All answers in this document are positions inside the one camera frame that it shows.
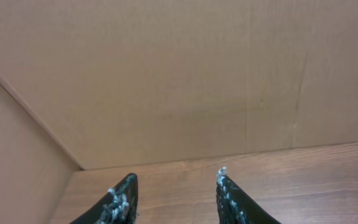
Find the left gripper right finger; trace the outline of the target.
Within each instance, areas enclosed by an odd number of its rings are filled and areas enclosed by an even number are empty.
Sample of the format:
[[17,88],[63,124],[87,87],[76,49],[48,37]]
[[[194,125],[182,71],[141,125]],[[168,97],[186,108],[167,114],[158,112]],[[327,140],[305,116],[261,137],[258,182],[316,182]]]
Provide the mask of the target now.
[[280,224],[228,176],[226,167],[216,175],[216,203],[220,224]]

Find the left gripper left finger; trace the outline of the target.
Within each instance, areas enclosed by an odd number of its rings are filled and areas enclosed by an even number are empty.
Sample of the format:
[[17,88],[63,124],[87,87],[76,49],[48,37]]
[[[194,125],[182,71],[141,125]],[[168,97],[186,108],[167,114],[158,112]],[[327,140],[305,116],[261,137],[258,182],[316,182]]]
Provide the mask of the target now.
[[137,175],[129,173],[70,224],[135,224],[137,204]]

